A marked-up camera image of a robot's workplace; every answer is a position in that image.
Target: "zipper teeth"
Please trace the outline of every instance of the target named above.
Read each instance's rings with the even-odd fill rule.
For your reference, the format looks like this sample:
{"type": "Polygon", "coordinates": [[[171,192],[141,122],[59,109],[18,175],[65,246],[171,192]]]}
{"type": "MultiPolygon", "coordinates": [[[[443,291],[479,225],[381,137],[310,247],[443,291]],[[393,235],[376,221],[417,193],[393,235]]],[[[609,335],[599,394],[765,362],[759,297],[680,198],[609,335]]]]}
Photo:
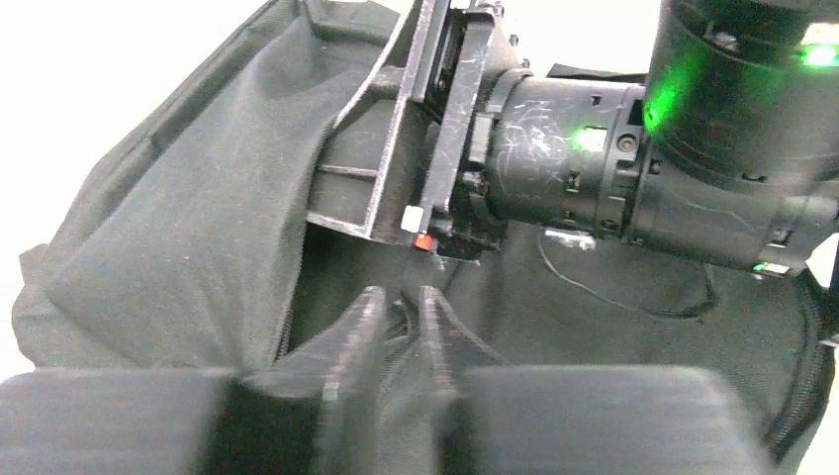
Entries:
{"type": "Polygon", "coordinates": [[[811,289],[805,282],[794,285],[804,313],[806,347],[798,369],[799,380],[794,383],[787,405],[767,434],[778,461],[787,454],[807,424],[820,413],[819,386],[829,357],[827,348],[819,342],[822,320],[811,289]]]}

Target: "thin cord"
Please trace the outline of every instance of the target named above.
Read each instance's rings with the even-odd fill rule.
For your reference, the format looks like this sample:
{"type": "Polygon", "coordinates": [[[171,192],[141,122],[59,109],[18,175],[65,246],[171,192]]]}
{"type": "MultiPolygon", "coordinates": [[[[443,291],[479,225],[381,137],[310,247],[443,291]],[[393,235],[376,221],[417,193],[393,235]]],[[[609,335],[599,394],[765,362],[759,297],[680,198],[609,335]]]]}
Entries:
{"type": "Polygon", "coordinates": [[[623,310],[633,312],[633,313],[640,313],[644,314],[647,317],[650,317],[654,320],[665,321],[665,322],[701,322],[701,316],[710,312],[714,308],[716,308],[717,304],[719,303],[719,299],[716,295],[714,290],[714,279],[713,279],[713,269],[709,264],[703,264],[702,268],[704,269],[705,273],[705,295],[706,300],[700,304],[687,307],[686,309],[682,310],[681,312],[676,312],[672,310],[653,310],[653,309],[646,309],[644,307],[634,307],[631,305],[626,305],[615,300],[612,300],[608,297],[604,297],[603,295],[599,294],[597,291],[592,289],[591,287],[583,284],[582,282],[578,282],[571,277],[563,275],[560,271],[556,269],[551,262],[550,258],[548,258],[547,254],[545,253],[545,247],[542,243],[542,239],[544,238],[544,233],[540,232],[538,238],[536,240],[536,245],[539,249],[539,254],[542,256],[542,260],[544,261],[547,268],[557,277],[562,279],[563,281],[585,291],[592,297],[600,300],[601,302],[607,303],[609,305],[614,305],[616,307],[622,308],[623,310]]]}

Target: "black metal cylinder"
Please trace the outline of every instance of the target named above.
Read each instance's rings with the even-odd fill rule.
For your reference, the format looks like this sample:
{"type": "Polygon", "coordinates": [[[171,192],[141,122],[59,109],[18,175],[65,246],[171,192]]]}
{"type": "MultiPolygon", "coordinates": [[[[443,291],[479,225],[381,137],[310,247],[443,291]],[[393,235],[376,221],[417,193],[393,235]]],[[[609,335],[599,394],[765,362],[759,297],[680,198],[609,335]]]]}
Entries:
{"type": "Polygon", "coordinates": [[[635,84],[522,80],[493,131],[493,213],[618,237],[638,176],[642,98],[635,84]]]}
{"type": "Polygon", "coordinates": [[[839,174],[839,7],[792,5],[664,1],[644,122],[690,176],[802,196],[839,174]]]}

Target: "black bag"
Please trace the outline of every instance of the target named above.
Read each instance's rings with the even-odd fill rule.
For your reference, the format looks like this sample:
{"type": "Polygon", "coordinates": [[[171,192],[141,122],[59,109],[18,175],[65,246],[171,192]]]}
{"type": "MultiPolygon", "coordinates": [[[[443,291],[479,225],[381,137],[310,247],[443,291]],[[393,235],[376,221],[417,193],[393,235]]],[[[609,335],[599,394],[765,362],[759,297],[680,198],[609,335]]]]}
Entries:
{"type": "MultiPolygon", "coordinates": [[[[511,226],[481,266],[308,226],[314,167],[332,121],[397,15],[373,3],[273,0],[93,169],[49,245],[22,256],[13,310],[38,367],[270,369],[369,285],[393,302],[380,402],[379,473],[430,473],[404,322],[421,285],[511,363],[685,365],[721,374],[778,473],[794,473],[833,376],[815,284],[716,269],[700,324],[655,321],[558,279],[536,228],[511,226]]],[[[364,143],[364,138],[356,139],[364,143]]],[[[701,266],[620,245],[546,245],[570,277],[627,305],[704,298],[701,266]]]]}

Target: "white background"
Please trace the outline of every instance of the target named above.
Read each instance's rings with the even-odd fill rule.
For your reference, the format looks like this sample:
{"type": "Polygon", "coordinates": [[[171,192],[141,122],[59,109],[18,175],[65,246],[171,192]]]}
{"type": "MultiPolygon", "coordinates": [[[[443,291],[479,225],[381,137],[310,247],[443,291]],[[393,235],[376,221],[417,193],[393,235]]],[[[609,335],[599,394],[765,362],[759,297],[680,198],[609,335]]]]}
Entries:
{"type": "MultiPolygon", "coordinates": [[[[381,0],[402,9],[409,0],[381,0]]],[[[54,234],[93,164],[262,0],[0,2],[0,381],[32,368],[9,315],[17,256],[54,234]]],[[[505,30],[543,75],[554,62],[646,71],[658,0],[508,0],[505,30]]],[[[811,264],[826,283],[835,241],[811,264]]],[[[802,474],[835,473],[831,409],[802,474]]]]}

